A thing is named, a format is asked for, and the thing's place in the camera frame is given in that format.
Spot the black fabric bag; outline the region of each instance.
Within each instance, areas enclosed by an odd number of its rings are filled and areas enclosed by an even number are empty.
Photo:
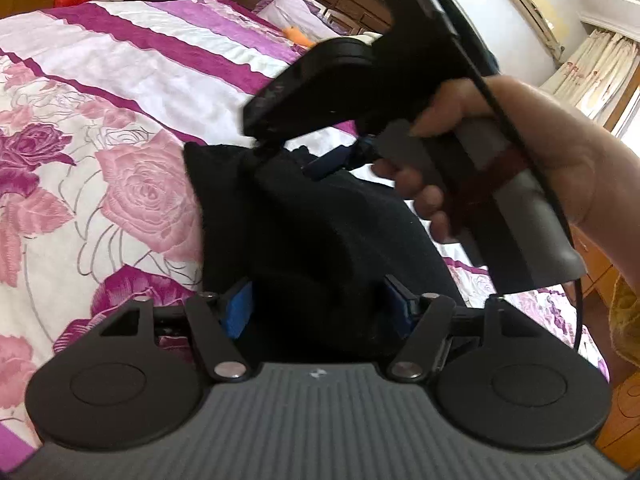
[[[237,146],[184,147],[202,206],[204,290],[254,282],[255,311],[237,345],[249,361],[376,359],[402,345],[386,322],[382,280],[463,304],[419,219],[382,184],[347,171],[313,182],[306,148],[255,169]]]

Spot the black handheld device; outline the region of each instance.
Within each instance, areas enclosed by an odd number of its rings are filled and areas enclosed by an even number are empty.
[[[454,0],[385,1],[394,19],[386,34],[371,46],[351,38],[315,46],[246,105],[244,134],[268,156],[286,140],[355,120],[361,140],[321,158],[310,176],[362,165],[362,145],[372,145],[447,191],[456,235],[476,266],[488,266],[498,293],[577,280],[586,270],[558,199],[484,83],[497,63],[468,19]],[[495,118],[432,139],[408,136],[437,87],[465,77]]]

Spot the hand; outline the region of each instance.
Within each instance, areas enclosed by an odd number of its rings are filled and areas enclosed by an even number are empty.
[[[564,107],[549,95],[506,76],[486,78],[489,88],[530,149],[533,159],[558,194],[569,222],[580,225],[591,208],[598,164],[611,135],[576,108]],[[443,83],[431,105],[415,121],[412,134],[431,137],[451,131],[463,118],[491,116],[492,110],[468,79]],[[431,235],[440,243],[450,238],[443,192],[424,186],[412,168],[396,168],[380,159],[372,167],[382,178],[394,179],[397,192],[415,199],[415,211],[431,220]]]

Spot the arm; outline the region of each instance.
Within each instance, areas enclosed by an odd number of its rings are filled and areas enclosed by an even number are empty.
[[[592,238],[629,285],[640,290],[640,160],[577,109],[512,78],[486,81],[548,177],[569,222]],[[413,134],[438,135],[465,117],[491,113],[471,81],[448,81],[418,117]],[[449,241],[441,190],[425,187],[417,171],[395,168],[385,160],[377,161],[373,170],[394,178],[398,192],[415,199],[417,213],[432,221],[434,239]]]

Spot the bed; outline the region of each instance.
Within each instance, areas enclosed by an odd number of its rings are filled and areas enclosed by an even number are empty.
[[[301,53],[248,10],[258,1],[92,2],[0,20],[0,436],[20,437],[4,449],[0,438],[0,469],[38,445],[24,389],[54,352],[132,296],[175,304],[198,290],[182,144],[250,146],[242,104]],[[351,32],[390,24],[381,0],[313,1]],[[339,124],[289,147],[321,155],[353,141]],[[481,308],[487,272],[460,246],[438,250]],[[560,286],[508,299],[572,343]],[[607,376],[587,328],[580,353]]]

